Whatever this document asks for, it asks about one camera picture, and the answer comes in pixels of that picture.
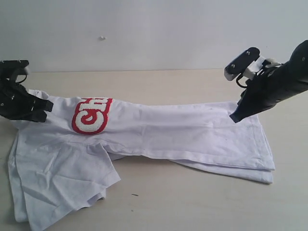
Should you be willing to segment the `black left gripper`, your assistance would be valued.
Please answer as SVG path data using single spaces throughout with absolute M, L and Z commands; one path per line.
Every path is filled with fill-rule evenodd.
M 24 81 L 25 79 L 19 82 L 11 82 L 8 79 L 0 80 L 0 115 L 9 120 L 46 122 L 45 111 L 51 112 L 53 103 L 41 98 L 35 99 L 21 84 Z

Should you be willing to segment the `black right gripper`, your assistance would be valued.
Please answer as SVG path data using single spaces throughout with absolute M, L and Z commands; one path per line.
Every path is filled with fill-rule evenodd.
M 267 68 L 246 83 L 236 110 L 229 115 L 234 123 L 269 110 L 289 97 L 289 65 Z

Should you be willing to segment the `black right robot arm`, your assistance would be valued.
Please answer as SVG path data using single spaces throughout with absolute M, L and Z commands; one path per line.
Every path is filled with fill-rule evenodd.
M 262 57 L 258 48 L 250 47 L 225 67 L 224 76 L 244 89 L 230 115 L 238 123 L 307 91 L 308 42 L 301 42 L 283 64 Z

